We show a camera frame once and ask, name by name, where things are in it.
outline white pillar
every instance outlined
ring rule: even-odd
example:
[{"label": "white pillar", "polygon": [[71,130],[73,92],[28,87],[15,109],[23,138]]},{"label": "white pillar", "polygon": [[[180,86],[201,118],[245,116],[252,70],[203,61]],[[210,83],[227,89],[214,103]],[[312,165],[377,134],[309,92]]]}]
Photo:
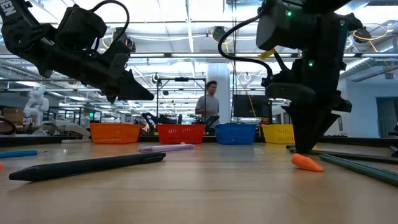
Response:
[{"label": "white pillar", "polygon": [[220,102],[220,124],[229,123],[231,116],[231,92],[229,90],[229,68],[227,63],[209,63],[207,65],[207,82],[217,82],[216,98]]}]

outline wooden table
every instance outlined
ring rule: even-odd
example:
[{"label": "wooden table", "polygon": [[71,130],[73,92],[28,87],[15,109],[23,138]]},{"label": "wooden table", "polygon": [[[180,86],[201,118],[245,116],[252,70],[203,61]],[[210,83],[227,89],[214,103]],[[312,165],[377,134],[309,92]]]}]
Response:
[{"label": "wooden table", "polygon": [[[321,150],[388,155],[388,149],[320,144]],[[53,144],[46,154],[2,159],[0,223],[398,223],[398,188],[320,161],[297,169],[284,146],[222,146],[168,152],[164,162],[38,183],[8,180],[36,164],[137,152],[137,144]],[[398,172],[394,165],[380,167]]]}]

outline orange basket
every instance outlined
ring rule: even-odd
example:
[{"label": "orange basket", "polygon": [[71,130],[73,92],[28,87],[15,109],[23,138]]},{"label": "orange basket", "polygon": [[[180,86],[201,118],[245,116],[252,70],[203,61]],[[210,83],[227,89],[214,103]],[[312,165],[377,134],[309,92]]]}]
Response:
[{"label": "orange basket", "polygon": [[162,144],[201,144],[204,124],[158,124],[159,141]]},{"label": "orange basket", "polygon": [[91,123],[91,138],[97,144],[127,144],[138,141],[138,124]]}]

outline yellow cable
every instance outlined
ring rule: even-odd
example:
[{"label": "yellow cable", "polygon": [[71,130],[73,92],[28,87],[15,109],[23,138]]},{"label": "yellow cable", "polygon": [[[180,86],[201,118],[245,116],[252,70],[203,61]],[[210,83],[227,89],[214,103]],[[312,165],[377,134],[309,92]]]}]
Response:
[{"label": "yellow cable", "polygon": [[375,37],[375,38],[359,37],[359,36],[355,35],[356,31],[353,32],[353,36],[358,38],[358,39],[361,39],[361,40],[377,40],[377,39],[383,38],[385,35],[387,35],[389,29],[390,29],[390,25],[387,26],[387,30],[386,30],[386,32],[383,35],[381,35],[380,37]]},{"label": "yellow cable", "polygon": [[[114,34],[114,31],[112,32],[111,43],[113,42],[113,34]],[[102,38],[102,44],[104,45],[104,47],[105,47],[106,49],[108,49],[108,48],[109,48],[109,46],[105,44],[105,41],[104,41],[104,39],[103,39],[103,38]]]},{"label": "yellow cable", "polygon": [[257,126],[259,127],[259,137],[261,137],[261,130],[260,130],[261,127],[260,127],[260,124],[257,122],[257,116],[256,116],[256,112],[254,111],[253,102],[251,101],[250,95],[249,95],[248,91],[246,90],[246,88],[245,88],[245,87],[243,86],[243,84],[241,83],[241,80],[239,79],[238,75],[237,75],[237,74],[235,74],[235,75],[236,75],[236,79],[238,79],[239,83],[241,84],[241,86],[242,86],[244,92],[245,92],[246,95],[249,97],[250,106],[251,106],[251,109],[253,110],[253,115],[254,115],[254,117],[255,117],[255,119],[256,119]]},{"label": "yellow cable", "polygon": [[376,47],[374,46],[374,44],[372,43],[372,41],[371,41],[371,40],[369,40],[369,43],[371,44],[371,46],[372,46],[373,50],[374,50],[375,52],[378,52],[378,51],[377,51],[377,49],[376,49]]}]

